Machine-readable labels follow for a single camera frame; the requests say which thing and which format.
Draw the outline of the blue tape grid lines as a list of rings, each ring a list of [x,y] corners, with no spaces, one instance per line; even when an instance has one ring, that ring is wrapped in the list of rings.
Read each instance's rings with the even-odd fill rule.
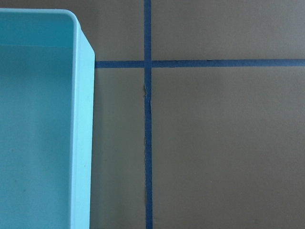
[[[152,160],[152,69],[196,67],[277,67],[304,66],[302,59],[214,59],[214,60],[153,60],[152,59],[152,2],[144,1],[144,60],[96,61],[96,69],[144,69],[144,164],[145,164],[145,227],[153,228],[153,160]]]

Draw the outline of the light blue plastic bin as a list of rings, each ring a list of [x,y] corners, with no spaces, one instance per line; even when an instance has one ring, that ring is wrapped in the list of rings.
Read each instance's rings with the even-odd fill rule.
[[[0,10],[0,226],[90,226],[95,53],[68,10]]]

